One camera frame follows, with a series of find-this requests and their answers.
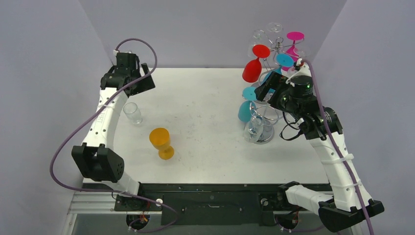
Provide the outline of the clear wine glass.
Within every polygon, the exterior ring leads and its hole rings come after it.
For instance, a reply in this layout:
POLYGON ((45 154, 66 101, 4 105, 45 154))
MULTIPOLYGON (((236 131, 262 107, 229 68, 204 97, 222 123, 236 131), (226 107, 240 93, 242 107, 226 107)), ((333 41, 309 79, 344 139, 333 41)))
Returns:
POLYGON ((138 125, 142 123, 143 121, 142 115, 136 103, 133 103, 133 102, 126 103, 123 107, 123 111, 126 117, 128 118, 128 120, 132 124, 138 125))
POLYGON ((246 142, 254 143, 259 140, 264 129, 264 119, 260 115, 253 115, 245 125, 243 138, 246 142))

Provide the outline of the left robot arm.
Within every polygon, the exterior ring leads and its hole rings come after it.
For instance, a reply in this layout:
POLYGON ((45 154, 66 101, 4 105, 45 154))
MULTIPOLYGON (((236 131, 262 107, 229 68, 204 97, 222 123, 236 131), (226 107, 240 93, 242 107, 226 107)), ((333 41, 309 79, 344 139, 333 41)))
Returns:
POLYGON ((139 193, 140 183, 125 172, 125 163, 114 151, 114 137, 120 114, 130 96, 155 87, 146 63, 131 52, 118 52, 116 64, 103 75, 97 111, 86 137, 72 148, 71 155, 82 176, 103 182, 111 189, 127 192, 127 205, 135 211, 144 208, 146 197, 139 193))

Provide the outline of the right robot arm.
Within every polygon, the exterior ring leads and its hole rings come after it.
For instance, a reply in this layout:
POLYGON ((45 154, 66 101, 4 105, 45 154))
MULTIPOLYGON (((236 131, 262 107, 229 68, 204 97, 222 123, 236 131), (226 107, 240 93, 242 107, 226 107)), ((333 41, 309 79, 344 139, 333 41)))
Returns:
POLYGON ((314 77, 288 78, 272 72, 255 89, 256 98, 263 100, 269 90, 274 90, 270 106, 295 118, 299 135, 304 135, 316 151, 333 192, 326 195, 290 182, 280 187, 277 205, 282 209, 296 205, 314 212, 334 232, 383 213, 383 203, 374 200, 358 178, 340 121, 331 108, 322 105, 314 77))

